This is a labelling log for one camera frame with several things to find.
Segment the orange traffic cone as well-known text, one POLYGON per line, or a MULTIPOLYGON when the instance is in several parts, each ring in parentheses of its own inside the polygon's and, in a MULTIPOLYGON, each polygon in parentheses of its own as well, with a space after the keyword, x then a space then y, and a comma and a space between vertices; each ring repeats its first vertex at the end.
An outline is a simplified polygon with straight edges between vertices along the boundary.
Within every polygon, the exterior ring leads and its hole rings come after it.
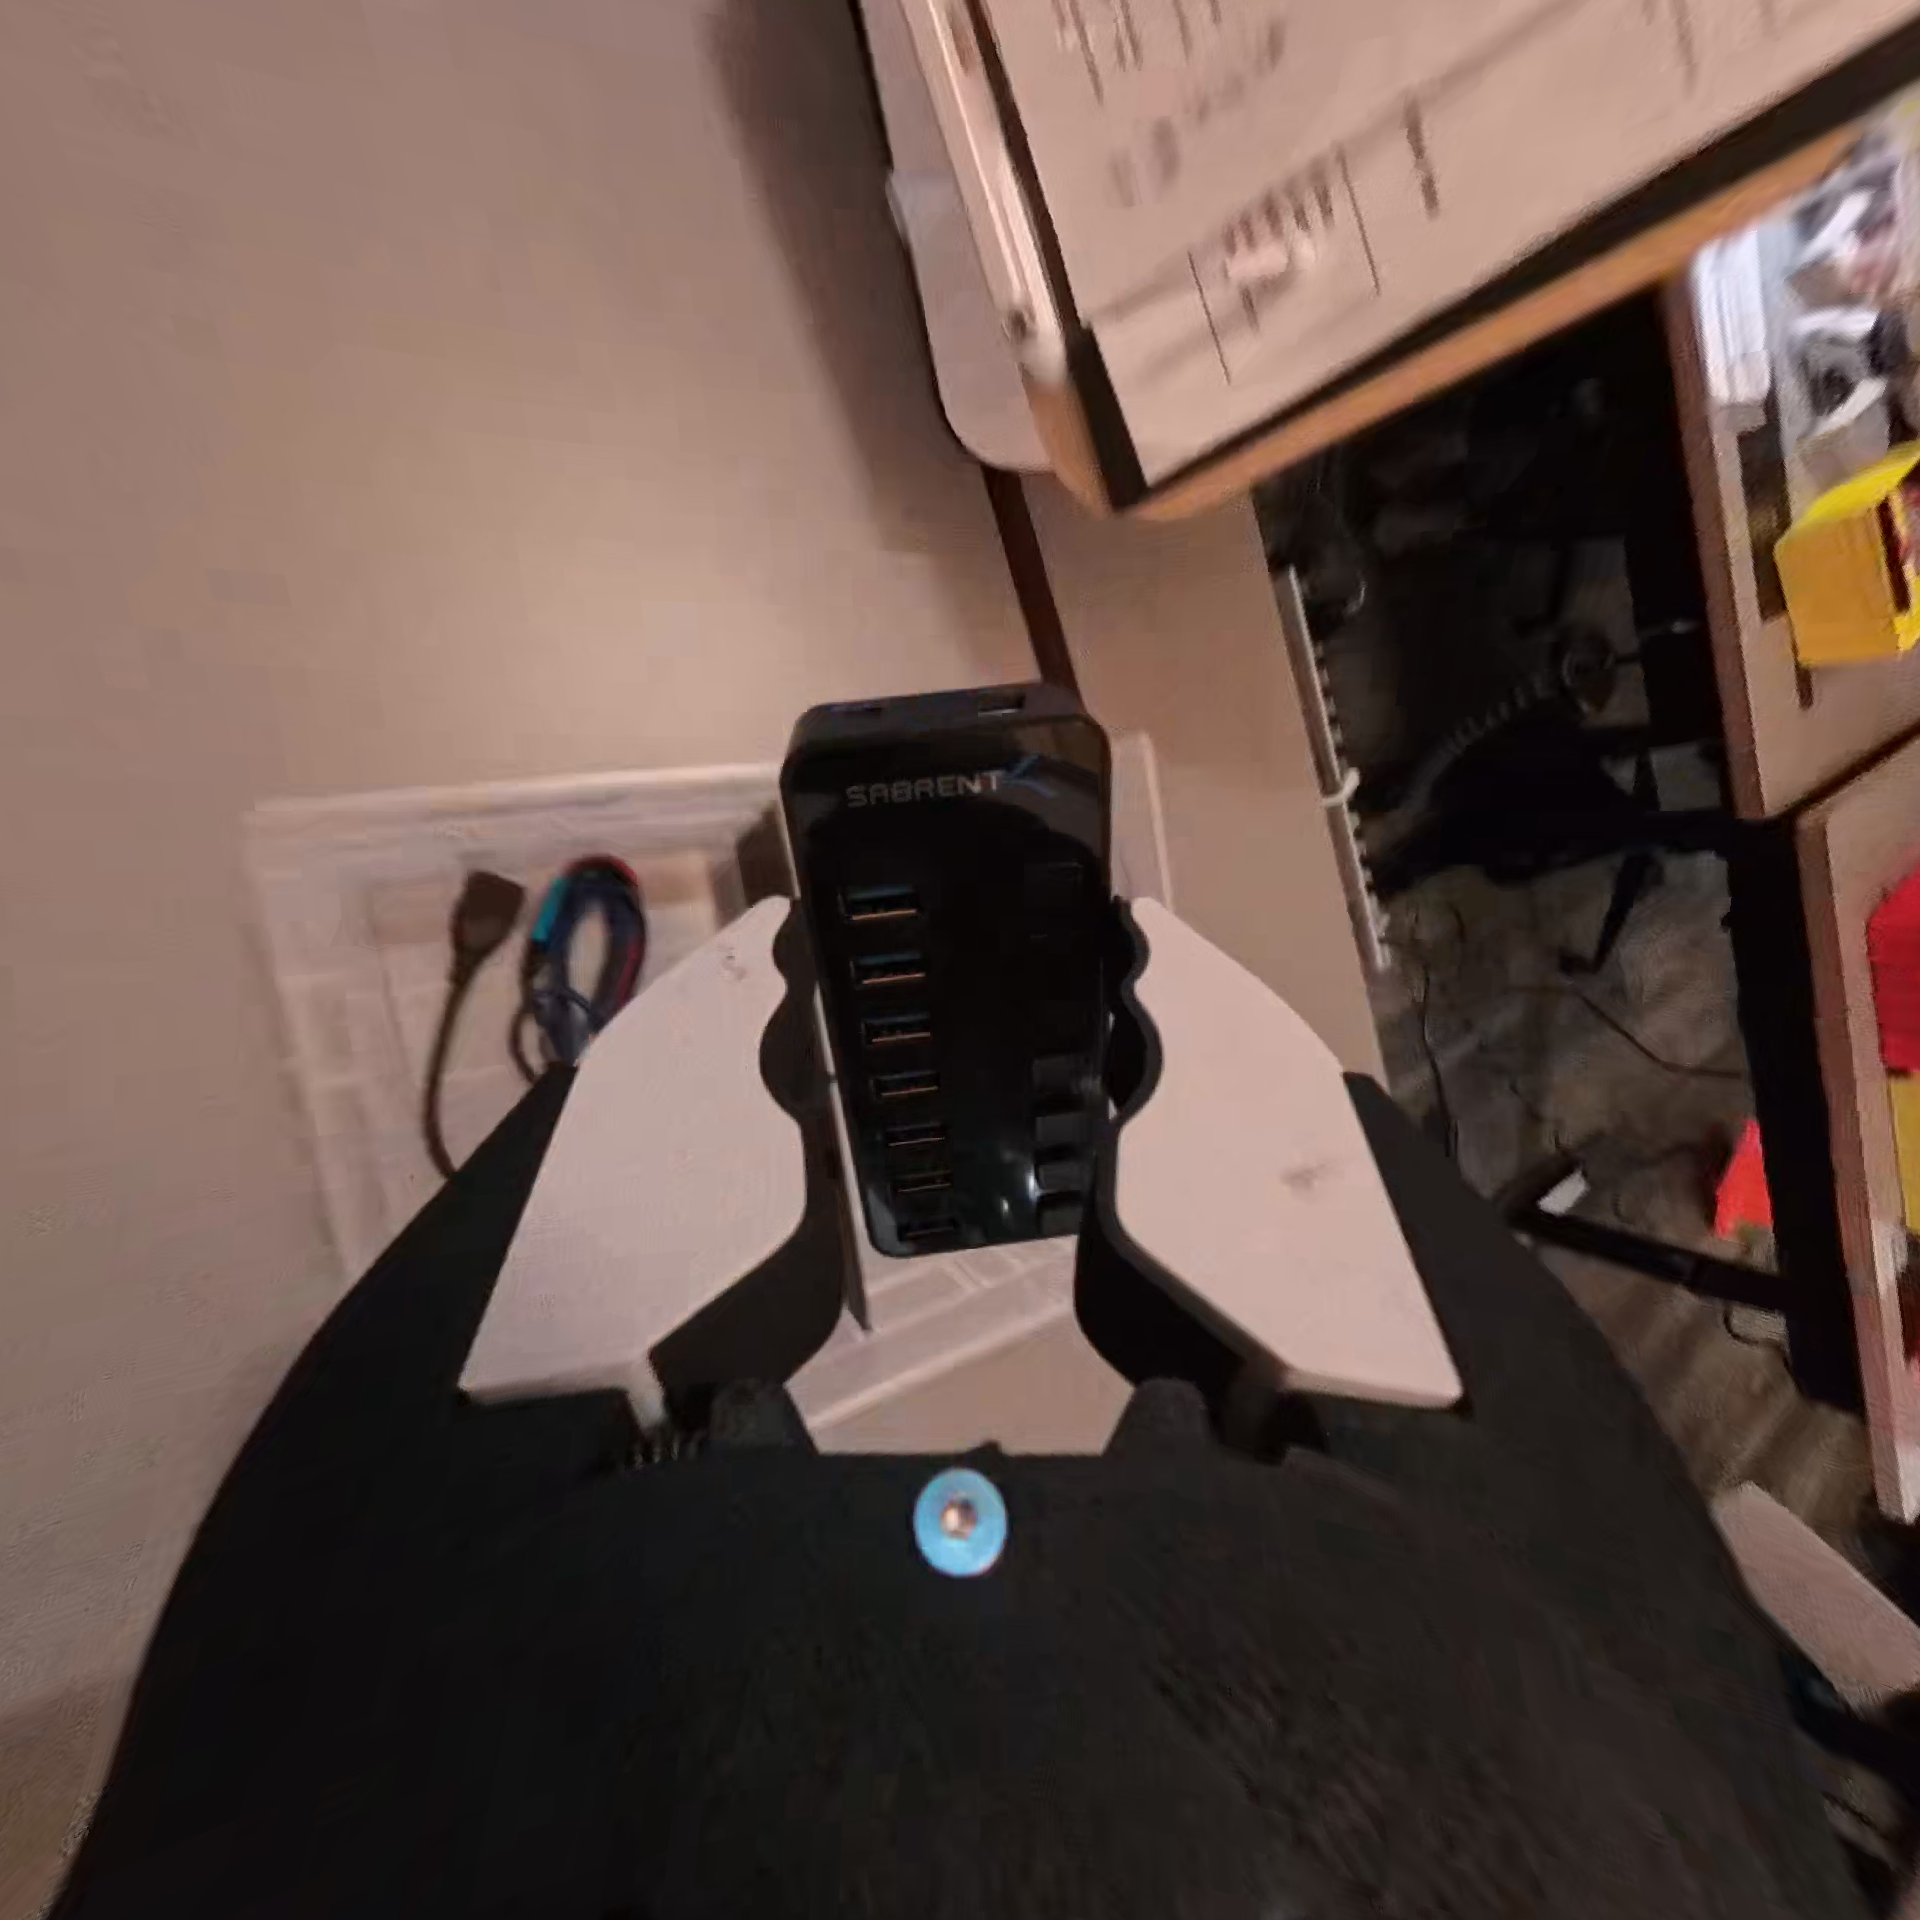
POLYGON ((1773 1207, 1765 1165, 1760 1123, 1746 1118, 1711 1195, 1711 1231, 1718 1241, 1749 1244, 1773 1233, 1773 1207))

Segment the white sign base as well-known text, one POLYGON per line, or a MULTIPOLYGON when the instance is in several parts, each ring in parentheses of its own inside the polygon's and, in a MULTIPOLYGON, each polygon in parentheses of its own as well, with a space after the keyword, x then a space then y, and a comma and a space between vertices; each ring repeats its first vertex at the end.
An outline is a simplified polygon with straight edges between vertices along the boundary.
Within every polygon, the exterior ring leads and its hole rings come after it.
POLYGON ((948 429, 983 467, 1047 473, 1050 457, 975 255, 906 7, 859 1, 855 12, 886 150, 885 193, 917 285, 948 429))

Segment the wooden desk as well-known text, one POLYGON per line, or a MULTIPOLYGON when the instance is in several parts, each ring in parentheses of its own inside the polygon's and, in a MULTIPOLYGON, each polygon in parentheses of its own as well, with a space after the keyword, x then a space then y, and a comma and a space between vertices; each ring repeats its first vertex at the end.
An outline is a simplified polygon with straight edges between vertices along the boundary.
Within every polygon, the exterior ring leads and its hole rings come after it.
POLYGON ((1839 1270, 1878 1511, 1918 1508, 1916 1237, 1868 955, 1870 913, 1918 856, 1918 743, 1846 774, 1791 825, 1808 933, 1814 1055, 1828 1116, 1839 1270))
POLYGON ((1918 663, 1800 667, 1771 566, 1803 495, 1784 383, 1775 375, 1760 406, 1716 398, 1688 273, 1666 284, 1662 319, 1731 796, 1738 815, 1771 820, 1916 734, 1918 663))

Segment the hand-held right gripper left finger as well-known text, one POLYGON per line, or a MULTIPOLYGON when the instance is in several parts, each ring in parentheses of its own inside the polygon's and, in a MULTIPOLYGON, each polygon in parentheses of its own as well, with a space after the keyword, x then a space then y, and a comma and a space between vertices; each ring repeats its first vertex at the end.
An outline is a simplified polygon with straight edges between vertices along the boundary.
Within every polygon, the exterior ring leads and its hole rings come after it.
POLYGON ((730 1385, 791 1385, 855 1263, 823 1055, 791 895, 644 988, 566 1079, 466 1396, 618 1391, 639 1428, 691 1428, 730 1385))

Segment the glossy black usb hub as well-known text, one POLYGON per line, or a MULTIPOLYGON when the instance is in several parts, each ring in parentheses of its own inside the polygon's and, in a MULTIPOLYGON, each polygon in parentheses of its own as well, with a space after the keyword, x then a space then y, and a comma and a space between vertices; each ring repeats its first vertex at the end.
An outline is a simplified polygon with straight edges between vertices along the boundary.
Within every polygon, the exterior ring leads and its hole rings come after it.
POLYGON ((875 1253, 1074 1233, 1106 1111, 1103 726, 1042 680, 819 703, 780 799, 875 1253))

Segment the wooden instruction sign board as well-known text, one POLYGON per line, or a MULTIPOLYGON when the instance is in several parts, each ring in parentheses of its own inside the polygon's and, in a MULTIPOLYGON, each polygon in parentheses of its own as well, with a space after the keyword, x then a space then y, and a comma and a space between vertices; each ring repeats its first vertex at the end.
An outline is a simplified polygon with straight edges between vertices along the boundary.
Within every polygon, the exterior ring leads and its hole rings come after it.
POLYGON ((1680 273, 1916 85, 1916 4, 903 4, 1050 473, 1207 512, 1680 273))

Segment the yellow plastic bin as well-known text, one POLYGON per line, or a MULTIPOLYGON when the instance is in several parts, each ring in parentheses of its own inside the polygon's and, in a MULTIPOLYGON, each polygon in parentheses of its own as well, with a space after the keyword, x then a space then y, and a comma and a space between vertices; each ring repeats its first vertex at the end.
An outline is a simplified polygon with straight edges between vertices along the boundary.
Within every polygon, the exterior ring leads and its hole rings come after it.
POLYGON ((1773 545, 1797 663, 1875 665, 1918 644, 1918 443, 1824 491, 1773 545))

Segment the red plastic bin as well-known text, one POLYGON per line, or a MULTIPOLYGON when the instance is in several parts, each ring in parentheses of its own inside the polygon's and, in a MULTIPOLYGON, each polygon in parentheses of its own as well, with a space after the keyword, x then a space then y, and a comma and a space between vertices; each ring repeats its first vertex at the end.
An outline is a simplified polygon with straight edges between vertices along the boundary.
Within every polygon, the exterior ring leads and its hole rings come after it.
POLYGON ((1918 1075, 1918 895, 1920 872, 1909 870, 1862 927, 1878 1057, 1904 1075, 1918 1075))

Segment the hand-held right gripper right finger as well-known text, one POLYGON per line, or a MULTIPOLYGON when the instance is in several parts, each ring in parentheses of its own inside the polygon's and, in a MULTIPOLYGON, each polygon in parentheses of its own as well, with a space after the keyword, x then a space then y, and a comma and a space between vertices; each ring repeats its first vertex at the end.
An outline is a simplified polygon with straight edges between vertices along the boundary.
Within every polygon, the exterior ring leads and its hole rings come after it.
POLYGON ((1157 901, 1112 901, 1103 1113, 1071 1263, 1078 1333, 1144 1411, 1237 1453, 1324 1400, 1467 1406, 1414 1247, 1333 1048, 1157 901))

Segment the white plastic bin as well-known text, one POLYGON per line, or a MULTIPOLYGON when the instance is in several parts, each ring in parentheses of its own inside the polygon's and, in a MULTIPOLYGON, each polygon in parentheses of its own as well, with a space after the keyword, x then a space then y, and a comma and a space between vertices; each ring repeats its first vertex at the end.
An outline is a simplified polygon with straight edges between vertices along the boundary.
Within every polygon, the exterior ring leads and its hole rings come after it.
MULTIPOLYGON (((510 1040, 523 929, 542 889, 583 854, 613 854, 639 880, 642 988, 756 901, 795 887, 766 760, 274 799, 248 815, 247 864, 290 1071, 348 1279, 439 1183, 421 1109, 464 878, 495 872, 526 889, 515 940, 485 961, 447 1055, 442 1116, 455 1145, 475 1145, 523 1093, 510 1040)), ((862 1251, 858 1272, 867 1309, 845 1311, 795 1380, 802 1413, 832 1444, 903 1428, 948 1376, 1055 1341, 1071 1309, 1060 1241, 914 1262, 862 1251)))

